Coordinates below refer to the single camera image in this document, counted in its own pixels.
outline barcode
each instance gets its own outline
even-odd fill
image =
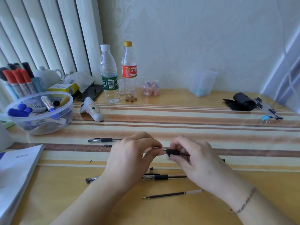
[[[113,80],[108,80],[108,87],[109,88],[114,88],[115,87],[115,84],[114,84]]]

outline teapot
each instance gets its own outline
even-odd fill
[[[59,69],[47,70],[43,66],[40,66],[38,70],[33,73],[33,75],[35,77],[42,78],[47,89],[65,79],[66,77],[66,75]]]

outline hand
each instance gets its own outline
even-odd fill
[[[150,149],[143,157],[144,151]],[[101,182],[110,183],[116,191],[126,193],[147,172],[152,160],[163,155],[162,144],[146,132],[138,132],[112,147]]]
[[[190,157],[171,155],[170,159],[199,187],[225,201],[233,210],[244,203],[252,186],[223,162],[208,142],[196,143],[178,136],[171,141],[170,148],[190,154]]]

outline yellow box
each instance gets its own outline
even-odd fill
[[[71,95],[73,95],[78,90],[79,86],[75,83],[74,80],[71,80],[70,82],[65,82],[64,80],[62,80],[48,88],[48,91],[64,91]]]

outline book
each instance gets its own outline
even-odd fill
[[[0,225],[9,225],[44,146],[0,153]]]

